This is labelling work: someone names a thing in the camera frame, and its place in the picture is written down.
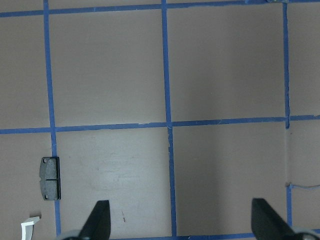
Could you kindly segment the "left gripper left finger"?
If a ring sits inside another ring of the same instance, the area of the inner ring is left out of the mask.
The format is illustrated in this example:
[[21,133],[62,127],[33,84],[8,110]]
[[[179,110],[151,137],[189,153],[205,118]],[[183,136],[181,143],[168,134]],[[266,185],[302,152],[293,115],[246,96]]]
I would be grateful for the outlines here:
[[80,230],[62,233],[60,240],[109,240],[111,235],[110,202],[99,200]]

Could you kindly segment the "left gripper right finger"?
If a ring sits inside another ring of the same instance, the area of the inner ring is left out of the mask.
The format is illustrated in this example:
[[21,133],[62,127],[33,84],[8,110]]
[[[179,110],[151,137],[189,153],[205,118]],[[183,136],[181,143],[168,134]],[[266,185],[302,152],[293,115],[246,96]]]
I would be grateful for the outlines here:
[[264,198],[251,201],[251,230],[257,240],[318,240],[312,230],[293,228]]

